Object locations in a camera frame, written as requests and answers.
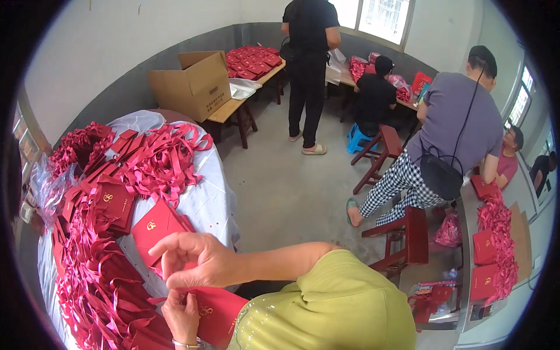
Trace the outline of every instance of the green sandal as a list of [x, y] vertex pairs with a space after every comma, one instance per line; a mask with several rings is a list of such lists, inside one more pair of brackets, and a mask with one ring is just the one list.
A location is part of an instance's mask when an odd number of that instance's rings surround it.
[[354, 198], [350, 198], [348, 201], [346, 201], [346, 221], [348, 221], [350, 225], [352, 224], [352, 221], [350, 220], [350, 215], [348, 215], [348, 208], [357, 208], [357, 207], [358, 207], [358, 203]]

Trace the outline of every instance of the green shirt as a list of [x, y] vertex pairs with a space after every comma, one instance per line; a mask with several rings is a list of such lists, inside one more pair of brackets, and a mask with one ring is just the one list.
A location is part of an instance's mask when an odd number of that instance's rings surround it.
[[334, 250], [296, 283], [249, 301], [228, 349], [412, 350], [415, 344], [406, 295], [348, 250]]

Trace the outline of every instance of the slipper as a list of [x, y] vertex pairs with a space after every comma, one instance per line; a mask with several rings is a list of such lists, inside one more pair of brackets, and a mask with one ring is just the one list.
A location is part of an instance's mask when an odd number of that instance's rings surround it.
[[314, 151], [301, 150], [301, 153], [306, 156], [322, 156], [326, 153], [326, 148], [321, 146], [320, 144], [317, 144], [317, 148]]
[[303, 135], [303, 131], [300, 131], [300, 133], [296, 136], [296, 137], [288, 137], [288, 141], [290, 142], [296, 142], [297, 140], [300, 139], [300, 137]]
[[348, 208], [354, 208], [354, 207], [358, 207], [358, 203], [356, 202], [356, 200], [354, 198], [350, 198], [347, 202], [346, 202], [346, 221], [348, 221], [348, 223], [351, 225], [352, 221], [350, 220], [350, 215], [348, 215]]

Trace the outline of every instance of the blue plastic stool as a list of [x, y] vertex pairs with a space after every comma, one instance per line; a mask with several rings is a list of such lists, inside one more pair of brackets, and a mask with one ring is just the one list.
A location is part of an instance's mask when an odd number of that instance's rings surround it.
[[361, 140], [371, 141], [374, 139], [373, 137], [365, 136], [364, 134], [362, 134], [360, 128], [358, 127], [358, 124], [356, 123], [354, 123], [354, 125], [352, 126], [352, 130], [350, 130], [346, 137], [350, 139], [350, 141], [348, 142], [348, 147], [346, 147], [346, 151], [348, 153], [362, 151], [363, 147], [358, 145]]

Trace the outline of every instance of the pink shirt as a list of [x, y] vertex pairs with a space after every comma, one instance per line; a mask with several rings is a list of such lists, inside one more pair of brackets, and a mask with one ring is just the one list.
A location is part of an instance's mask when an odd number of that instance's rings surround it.
[[507, 179], [507, 183], [511, 182], [514, 178], [515, 173], [519, 164], [517, 163], [517, 157], [506, 157], [503, 155], [503, 150], [505, 146], [502, 144], [502, 151], [500, 152], [500, 160], [498, 161], [498, 175], [504, 174]]

